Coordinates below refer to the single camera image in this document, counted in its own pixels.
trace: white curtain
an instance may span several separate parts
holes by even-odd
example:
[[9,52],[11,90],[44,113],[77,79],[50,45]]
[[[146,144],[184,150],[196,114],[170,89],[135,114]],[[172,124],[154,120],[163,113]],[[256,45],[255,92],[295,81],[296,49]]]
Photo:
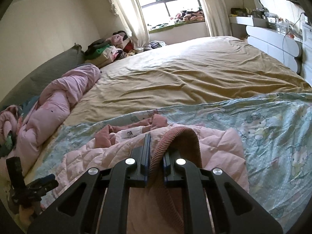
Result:
[[127,35],[134,48],[138,49],[149,44],[149,31],[144,21],[138,0],[113,0]]
[[211,37],[232,36],[224,0],[200,0]]

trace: pink comforter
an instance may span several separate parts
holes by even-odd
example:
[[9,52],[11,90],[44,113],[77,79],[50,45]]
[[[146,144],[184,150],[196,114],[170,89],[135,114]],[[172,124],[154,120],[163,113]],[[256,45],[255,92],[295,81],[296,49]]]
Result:
[[[39,157],[41,145],[64,122],[74,105],[92,88],[100,75],[96,66],[86,64],[68,71],[43,90],[18,132],[16,148],[8,156],[0,158],[2,177],[9,180],[6,159],[13,156],[20,157],[23,175],[29,171]],[[7,127],[16,130],[17,121],[12,119],[12,115],[1,113],[0,121],[0,125],[5,126],[0,127],[0,131],[5,131]]]
[[[194,158],[195,143],[188,145],[191,138],[187,137],[187,134],[191,131],[197,136],[202,167],[206,170],[215,167],[222,168],[241,187],[249,191],[242,142],[236,130],[220,131],[201,126],[167,124],[165,117],[155,114],[149,120],[125,127],[107,125],[85,146],[67,153],[56,170],[59,187],[52,191],[53,198],[46,201],[45,206],[49,206],[89,168],[97,167],[101,170],[112,168],[119,161],[128,158],[133,148],[143,145],[145,133],[151,136],[149,177],[152,179],[153,163],[154,167],[159,167],[159,163],[153,161],[155,155],[158,154],[156,152],[159,152],[159,148],[168,142],[164,142],[165,137],[168,138],[171,134],[169,138],[173,139],[175,136],[172,135],[177,134],[179,130],[184,131],[184,138],[187,139],[187,143],[179,148],[185,147],[190,161],[191,158],[196,159]],[[164,205],[168,198],[164,197],[162,192],[163,190],[155,186],[146,189],[130,189],[127,233],[181,233],[182,216],[178,209],[168,210],[168,205]],[[169,201],[171,200],[174,205],[179,205],[180,196],[179,193],[173,191]]]

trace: window sill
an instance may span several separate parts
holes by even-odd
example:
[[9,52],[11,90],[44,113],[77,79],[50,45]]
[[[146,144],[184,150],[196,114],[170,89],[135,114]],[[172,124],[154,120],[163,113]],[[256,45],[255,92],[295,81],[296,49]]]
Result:
[[194,24],[194,23],[200,23],[200,22],[205,22],[205,20],[203,20],[203,21],[190,21],[190,22],[185,22],[184,21],[184,22],[180,22],[180,23],[177,23],[177,24],[174,24],[174,25],[169,25],[169,26],[164,26],[164,27],[158,28],[158,29],[149,30],[149,33],[156,33],[156,32],[167,31],[167,30],[173,29],[174,27],[188,25],[188,24]]

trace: silver screw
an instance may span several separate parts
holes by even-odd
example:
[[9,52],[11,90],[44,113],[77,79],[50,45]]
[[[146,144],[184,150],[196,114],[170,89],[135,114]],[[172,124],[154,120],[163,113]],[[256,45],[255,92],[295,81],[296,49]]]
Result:
[[222,174],[222,170],[220,168],[214,168],[213,169],[213,174],[215,175],[221,175]]
[[176,163],[177,163],[178,165],[184,165],[184,164],[186,164],[186,161],[185,161],[185,159],[177,159],[177,160],[176,160]]
[[135,163],[135,159],[132,159],[132,158],[126,159],[126,164],[132,165],[134,163]]
[[89,169],[88,170],[88,173],[90,174],[90,175],[95,175],[95,174],[97,174],[98,173],[98,169],[97,168],[91,168],[91,169]]

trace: patterned cloth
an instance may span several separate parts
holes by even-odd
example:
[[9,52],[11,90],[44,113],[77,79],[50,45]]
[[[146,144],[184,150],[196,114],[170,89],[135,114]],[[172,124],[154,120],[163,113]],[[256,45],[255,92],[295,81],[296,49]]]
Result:
[[63,155],[79,149],[105,125],[127,125],[158,113],[168,122],[235,128],[243,141],[250,195],[286,233],[311,198],[312,94],[276,93],[215,104],[175,105],[107,121],[63,127],[36,177],[55,171]]

